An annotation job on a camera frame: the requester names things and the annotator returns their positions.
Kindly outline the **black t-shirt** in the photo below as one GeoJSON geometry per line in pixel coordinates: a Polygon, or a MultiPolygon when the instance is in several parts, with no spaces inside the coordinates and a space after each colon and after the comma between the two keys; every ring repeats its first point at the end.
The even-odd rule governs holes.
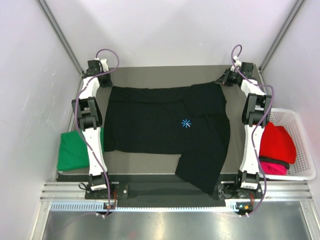
{"type": "Polygon", "coordinates": [[[106,152],[179,155],[175,174],[212,194],[225,163],[230,121],[214,83],[174,88],[112,88],[105,114],[106,152]]]}

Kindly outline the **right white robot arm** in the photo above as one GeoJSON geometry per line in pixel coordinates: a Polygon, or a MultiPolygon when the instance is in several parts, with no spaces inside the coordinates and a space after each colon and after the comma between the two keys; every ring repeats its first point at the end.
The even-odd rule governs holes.
{"type": "Polygon", "coordinates": [[[239,86],[246,96],[241,121],[245,130],[244,152],[233,192],[239,198],[249,198],[261,193],[260,175],[262,174],[259,151],[262,136],[269,122],[272,95],[266,94],[261,85],[252,78],[253,64],[232,60],[232,66],[215,81],[225,87],[239,86]]]}

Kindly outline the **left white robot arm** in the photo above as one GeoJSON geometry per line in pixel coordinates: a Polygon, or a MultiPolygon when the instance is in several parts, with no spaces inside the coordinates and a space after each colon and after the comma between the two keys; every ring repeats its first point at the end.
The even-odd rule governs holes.
{"type": "Polygon", "coordinates": [[[86,199],[102,200],[109,198],[114,191],[108,179],[101,133],[102,115],[96,100],[100,87],[112,86],[106,59],[95,58],[88,61],[88,69],[82,79],[82,88],[76,99],[72,100],[72,109],[76,129],[84,141],[89,161],[88,184],[84,187],[86,199]]]}

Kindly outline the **red t-shirt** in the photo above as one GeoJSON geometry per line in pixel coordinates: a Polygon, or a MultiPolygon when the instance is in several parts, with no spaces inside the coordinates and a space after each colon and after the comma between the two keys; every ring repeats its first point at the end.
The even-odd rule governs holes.
{"type": "Polygon", "coordinates": [[[259,156],[294,164],[297,150],[287,130],[269,122],[261,137],[259,156]]]}

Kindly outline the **folded green t-shirt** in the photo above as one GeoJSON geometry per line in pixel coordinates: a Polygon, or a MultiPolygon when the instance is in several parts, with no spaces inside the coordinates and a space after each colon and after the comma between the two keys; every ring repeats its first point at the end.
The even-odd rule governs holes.
{"type": "Polygon", "coordinates": [[[60,135],[57,170],[59,172],[88,168],[89,156],[87,145],[77,131],[60,135]]]}

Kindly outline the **pink t-shirt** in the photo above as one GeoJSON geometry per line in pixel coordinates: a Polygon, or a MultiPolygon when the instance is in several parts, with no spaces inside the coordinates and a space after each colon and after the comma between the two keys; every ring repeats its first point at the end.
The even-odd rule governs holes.
{"type": "Polygon", "coordinates": [[[290,169],[290,165],[284,161],[276,162],[266,162],[262,161],[261,163],[262,170],[267,175],[281,175],[284,176],[287,174],[290,169]]]}

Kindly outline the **white plastic laundry basket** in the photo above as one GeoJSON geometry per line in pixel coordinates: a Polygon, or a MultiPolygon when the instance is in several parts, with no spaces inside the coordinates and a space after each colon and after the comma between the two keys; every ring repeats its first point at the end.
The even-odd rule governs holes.
{"type": "Polygon", "coordinates": [[[298,115],[288,109],[273,108],[270,113],[269,122],[275,126],[283,126],[296,147],[296,160],[289,164],[290,168],[286,175],[265,174],[270,180],[285,181],[308,181],[316,177],[316,170],[310,153],[304,128],[298,115]]]}

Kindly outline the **left aluminium frame post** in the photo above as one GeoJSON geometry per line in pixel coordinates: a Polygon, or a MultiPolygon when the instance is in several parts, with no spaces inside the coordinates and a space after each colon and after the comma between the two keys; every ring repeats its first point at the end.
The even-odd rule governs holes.
{"type": "Polygon", "coordinates": [[[38,4],[41,11],[43,12],[45,18],[47,19],[48,23],[50,24],[53,32],[55,33],[58,41],[62,45],[63,49],[65,50],[66,54],[68,55],[69,59],[71,60],[72,64],[74,65],[75,69],[77,70],[77,72],[80,75],[82,75],[84,73],[84,70],[81,67],[80,62],[78,61],[74,51],[72,50],[65,34],[63,33],[54,14],[52,13],[48,3],[45,0],[36,0],[36,3],[38,4]]]}

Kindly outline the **aluminium frame post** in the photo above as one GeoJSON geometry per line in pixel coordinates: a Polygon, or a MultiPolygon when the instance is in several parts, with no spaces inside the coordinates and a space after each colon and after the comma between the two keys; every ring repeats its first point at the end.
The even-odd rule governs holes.
{"type": "Polygon", "coordinates": [[[50,24],[53,32],[55,33],[58,41],[62,45],[63,49],[65,50],[66,54],[68,55],[69,59],[71,60],[72,64],[74,65],[75,69],[77,70],[77,72],[80,75],[82,75],[84,73],[84,70],[81,67],[80,62],[78,61],[74,51],[72,50],[65,34],[63,33],[54,14],[52,13],[48,3],[45,0],[36,0],[36,3],[38,4],[41,11],[43,12],[45,18],[47,19],[48,23],[50,24]]]}
{"type": "Polygon", "coordinates": [[[285,18],[284,23],[282,24],[278,34],[276,35],[274,41],[272,42],[270,48],[268,49],[266,56],[264,57],[261,65],[258,67],[258,70],[260,73],[262,73],[267,68],[270,60],[275,54],[277,48],[280,46],[282,40],[284,39],[286,33],[290,29],[291,25],[293,24],[295,18],[297,17],[298,13],[302,9],[305,2],[306,2],[305,0],[294,1],[293,7],[289,11],[288,16],[285,18]]]}

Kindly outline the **right aluminium frame post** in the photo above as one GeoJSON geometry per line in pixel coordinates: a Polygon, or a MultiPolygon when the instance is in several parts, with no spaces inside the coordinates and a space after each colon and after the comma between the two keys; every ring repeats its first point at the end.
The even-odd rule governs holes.
{"type": "Polygon", "coordinates": [[[306,2],[305,0],[294,1],[293,7],[289,11],[288,16],[285,18],[284,23],[282,24],[278,34],[276,35],[274,41],[272,42],[270,48],[268,49],[266,56],[264,57],[261,65],[258,67],[258,70],[260,73],[262,73],[267,68],[270,60],[275,54],[277,48],[280,46],[282,40],[284,39],[286,33],[290,29],[291,25],[293,24],[295,18],[297,17],[298,13],[302,9],[305,2],[306,2]]]}

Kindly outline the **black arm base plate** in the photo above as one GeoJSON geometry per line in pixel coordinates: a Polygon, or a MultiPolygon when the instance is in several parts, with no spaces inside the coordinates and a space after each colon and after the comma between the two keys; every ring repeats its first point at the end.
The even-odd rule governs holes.
{"type": "Polygon", "coordinates": [[[111,192],[123,194],[126,198],[136,196],[206,196],[214,200],[259,199],[263,195],[261,184],[257,189],[241,188],[242,177],[238,173],[221,173],[216,183],[209,183],[210,190],[182,180],[174,174],[111,174],[111,192]]]}

